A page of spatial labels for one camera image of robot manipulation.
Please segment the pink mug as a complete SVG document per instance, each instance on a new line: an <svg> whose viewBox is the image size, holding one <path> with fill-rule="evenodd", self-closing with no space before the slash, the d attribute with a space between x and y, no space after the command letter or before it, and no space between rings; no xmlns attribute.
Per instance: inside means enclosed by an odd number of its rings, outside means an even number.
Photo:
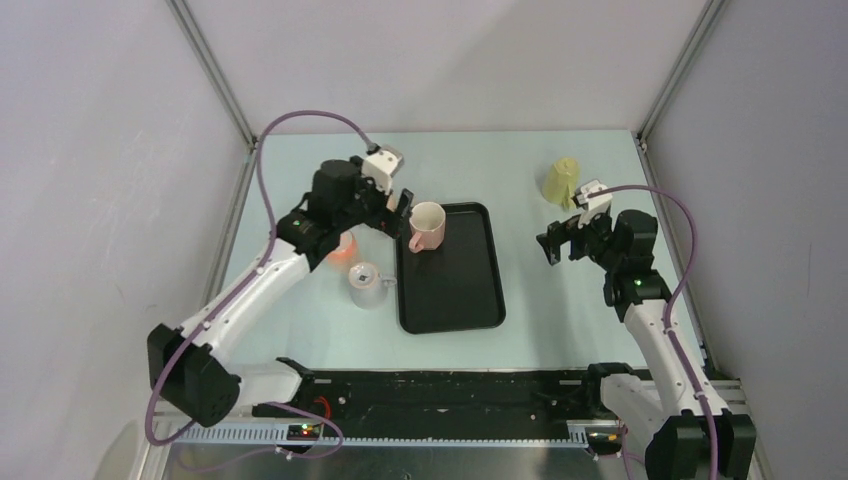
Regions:
<svg viewBox="0 0 848 480"><path fill-rule="evenodd" d="M438 249L445 237L446 212L436 202L421 202L411 210L411 238L408 249L414 253Z"/></svg>

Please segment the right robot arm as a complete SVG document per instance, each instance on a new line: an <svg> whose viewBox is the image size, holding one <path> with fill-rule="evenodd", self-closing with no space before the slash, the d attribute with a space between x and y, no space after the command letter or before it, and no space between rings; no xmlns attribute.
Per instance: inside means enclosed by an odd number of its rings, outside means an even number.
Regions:
<svg viewBox="0 0 848 480"><path fill-rule="evenodd" d="M587 223L580 216L553 222L536 237L550 264L559 263L562 246L569 245L570 260L588 258L604 271L604 301L636 341L654 383L649 391L624 365L593 364L587 373L594 382L580 392L582 407L596 418L612 412L622 420L645 448L650 479L745 479L754 423L730 410L685 346L672 293L653 267L657 232L655 217L625 210Z"/></svg>

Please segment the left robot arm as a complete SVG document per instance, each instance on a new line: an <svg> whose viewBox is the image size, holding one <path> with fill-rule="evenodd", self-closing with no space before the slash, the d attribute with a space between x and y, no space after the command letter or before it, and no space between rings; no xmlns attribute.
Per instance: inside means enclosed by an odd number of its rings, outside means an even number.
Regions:
<svg viewBox="0 0 848 480"><path fill-rule="evenodd" d="M339 247L343 233L364 224L399 237L413 199L407 189L392 190L403 164L386 148L322 162L310 191L275 221L267 246L229 287L179 327L160 324L150 332L154 397L202 427L218 424L237 406L266 401L292 416L311 412L316 390L293 364L276 360L238 371L233 352L265 311Z"/></svg>

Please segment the yellow mug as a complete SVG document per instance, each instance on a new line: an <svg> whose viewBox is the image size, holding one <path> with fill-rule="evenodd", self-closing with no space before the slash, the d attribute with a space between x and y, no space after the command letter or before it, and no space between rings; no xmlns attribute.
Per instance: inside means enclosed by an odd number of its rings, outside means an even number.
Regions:
<svg viewBox="0 0 848 480"><path fill-rule="evenodd" d="M565 210L575 208L573 197L577 191L580 176L580 166L575 158L563 157L558 159L548 171L543 181L541 193L543 198Z"/></svg>

